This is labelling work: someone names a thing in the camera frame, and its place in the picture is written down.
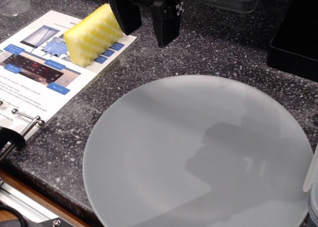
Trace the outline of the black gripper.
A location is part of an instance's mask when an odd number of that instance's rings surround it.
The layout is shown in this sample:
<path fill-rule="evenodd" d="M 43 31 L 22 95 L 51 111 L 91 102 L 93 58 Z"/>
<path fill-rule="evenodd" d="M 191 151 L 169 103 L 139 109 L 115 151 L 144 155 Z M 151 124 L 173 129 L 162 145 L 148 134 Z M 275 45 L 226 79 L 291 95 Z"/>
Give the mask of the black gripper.
<path fill-rule="evenodd" d="M 164 47 L 179 36 L 179 0 L 108 0 L 115 18 L 126 35 L 130 35 L 142 25 L 140 9 L 137 5 L 152 5 L 152 19 L 158 46 Z"/>

